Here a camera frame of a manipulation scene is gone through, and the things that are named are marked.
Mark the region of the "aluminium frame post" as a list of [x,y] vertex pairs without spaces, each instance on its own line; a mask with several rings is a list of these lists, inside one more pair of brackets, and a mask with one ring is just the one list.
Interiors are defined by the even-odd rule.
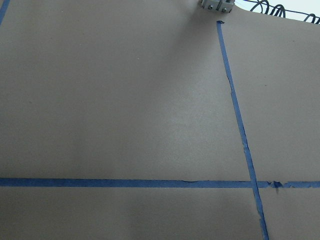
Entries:
[[200,6],[211,12],[230,13],[235,5],[235,0],[201,0]]

